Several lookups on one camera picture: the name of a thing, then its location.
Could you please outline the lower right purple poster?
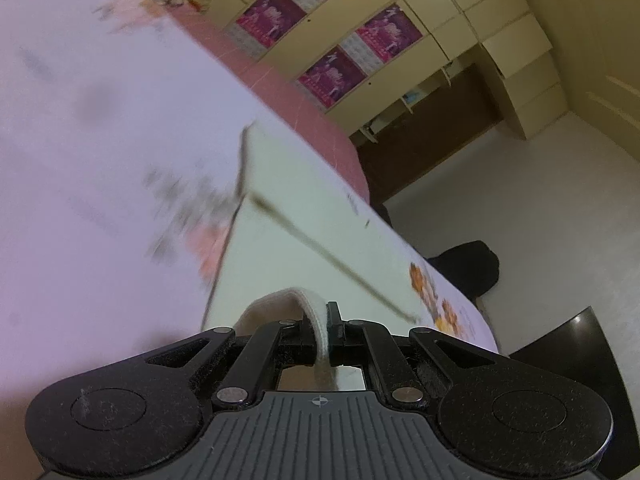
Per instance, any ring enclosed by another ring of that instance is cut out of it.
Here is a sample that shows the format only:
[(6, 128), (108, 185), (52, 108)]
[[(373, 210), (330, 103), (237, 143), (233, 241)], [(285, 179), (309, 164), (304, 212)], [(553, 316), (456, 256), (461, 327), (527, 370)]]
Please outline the lower right purple poster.
[(320, 110), (328, 110), (366, 78), (366, 73), (341, 47), (334, 47), (303, 72), (295, 83)]

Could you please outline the upper left purple poster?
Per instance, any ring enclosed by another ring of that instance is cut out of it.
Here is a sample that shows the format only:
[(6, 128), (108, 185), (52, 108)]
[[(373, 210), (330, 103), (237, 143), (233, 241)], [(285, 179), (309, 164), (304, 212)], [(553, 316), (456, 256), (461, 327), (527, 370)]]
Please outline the upper left purple poster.
[(293, 0), (256, 0), (236, 24), (269, 49), (306, 16)]

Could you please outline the cream built-in wardrobe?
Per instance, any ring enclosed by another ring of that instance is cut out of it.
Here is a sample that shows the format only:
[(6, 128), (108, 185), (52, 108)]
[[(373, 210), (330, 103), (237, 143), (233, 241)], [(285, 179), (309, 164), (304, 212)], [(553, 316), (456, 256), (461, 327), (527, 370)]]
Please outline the cream built-in wardrobe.
[[(480, 69), (502, 116), (521, 136), (534, 136), (567, 110), (551, 42), (526, 0), (293, 0), (306, 16), (269, 49), (236, 24), (255, 1), (198, 0), (204, 18), (245, 54), (295, 85), (319, 58), (341, 47), (367, 78), (321, 111), (347, 133), (373, 136), (388, 108), (412, 110), (472, 64)], [(423, 37), (383, 62), (356, 30), (394, 3)]]

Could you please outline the dark brown wooden door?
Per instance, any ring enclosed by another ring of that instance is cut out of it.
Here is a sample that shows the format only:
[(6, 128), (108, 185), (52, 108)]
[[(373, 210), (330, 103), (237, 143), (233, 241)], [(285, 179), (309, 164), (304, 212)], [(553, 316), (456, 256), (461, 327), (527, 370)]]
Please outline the dark brown wooden door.
[(357, 148), (372, 205), (385, 203), (502, 119), (472, 64)]

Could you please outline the purple poster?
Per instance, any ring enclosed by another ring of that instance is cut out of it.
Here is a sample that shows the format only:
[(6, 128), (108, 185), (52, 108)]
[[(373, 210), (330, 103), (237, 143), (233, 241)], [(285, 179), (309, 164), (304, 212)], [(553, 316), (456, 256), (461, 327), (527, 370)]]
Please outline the purple poster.
[(293, 0), (256, 0), (236, 24), (269, 49), (306, 16)]
[(420, 29), (397, 3), (358, 27), (356, 35), (383, 62), (400, 55), (423, 37)]
[(366, 73), (341, 47), (334, 47), (303, 72), (295, 83), (320, 110), (328, 110), (366, 78)]

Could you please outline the pale cream knit garment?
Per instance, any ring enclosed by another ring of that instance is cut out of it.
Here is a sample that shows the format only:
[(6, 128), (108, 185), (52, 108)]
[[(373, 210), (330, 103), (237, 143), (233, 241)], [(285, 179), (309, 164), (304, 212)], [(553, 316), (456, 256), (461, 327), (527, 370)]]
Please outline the pale cream knit garment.
[(326, 341), (326, 304), (346, 320), (405, 335), (419, 325), (411, 249), (303, 142), (260, 122), (242, 134), (241, 201), (204, 325), (240, 335), (283, 320), (311, 320)]

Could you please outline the lilac floral bed sheet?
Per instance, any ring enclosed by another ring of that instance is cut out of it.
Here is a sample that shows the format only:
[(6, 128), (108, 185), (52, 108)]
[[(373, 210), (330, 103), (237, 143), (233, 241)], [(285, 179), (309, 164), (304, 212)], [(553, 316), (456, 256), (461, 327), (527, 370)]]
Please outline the lilac floral bed sheet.
[[(25, 415), (47, 386), (236, 331), (204, 322), (254, 122), (331, 167), (154, 0), (1, 0), (3, 478), (41, 474)], [(410, 249), (417, 326), (495, 350)]]

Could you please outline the black chair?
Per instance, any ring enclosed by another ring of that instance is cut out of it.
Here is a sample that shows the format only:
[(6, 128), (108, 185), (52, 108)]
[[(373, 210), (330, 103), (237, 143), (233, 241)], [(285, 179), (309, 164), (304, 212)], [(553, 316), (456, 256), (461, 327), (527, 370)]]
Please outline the black chair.
[(525, 347), (514, 360), (570, 378), (592, 389), (610, 408), (613, 432), (598, 471), (620, 479), (639, 466), (639, 436), (634, 411), (613, 351), (593, 308), (587, 308)]

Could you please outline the pink checked bedspread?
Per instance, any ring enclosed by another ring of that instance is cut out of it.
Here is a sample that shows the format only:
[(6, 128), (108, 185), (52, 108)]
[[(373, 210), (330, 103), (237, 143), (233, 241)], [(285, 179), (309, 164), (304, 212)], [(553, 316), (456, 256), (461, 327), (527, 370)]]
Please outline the pink checked bedspread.
[(250, 58), (203, 15), (181, 9), (171, 10), (169, 14), (192, 39), (296, 131), (363, 200), (370, 200), (369, 185), (354, 144), (335, 122), (311, 104), (303, 92), (268, 64)]

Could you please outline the black bag on floor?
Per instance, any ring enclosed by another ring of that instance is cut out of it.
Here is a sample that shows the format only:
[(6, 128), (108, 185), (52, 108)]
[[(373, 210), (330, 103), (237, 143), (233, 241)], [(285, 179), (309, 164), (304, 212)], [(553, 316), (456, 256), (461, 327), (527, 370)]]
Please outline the black bag on floor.
[(472, 302), (500, 278), (500, 260), (481, 240), (454, 246), (426, 261)]

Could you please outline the upper right purple poster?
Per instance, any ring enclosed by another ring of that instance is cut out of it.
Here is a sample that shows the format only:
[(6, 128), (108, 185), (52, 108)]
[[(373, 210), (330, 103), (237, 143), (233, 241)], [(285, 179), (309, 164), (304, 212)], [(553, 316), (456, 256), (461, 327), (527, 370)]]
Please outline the upper right purple poster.
[(358, 27), (356, 35), (383, 62), (400, 55), (423, 37), (420, 29), (397, 3)]

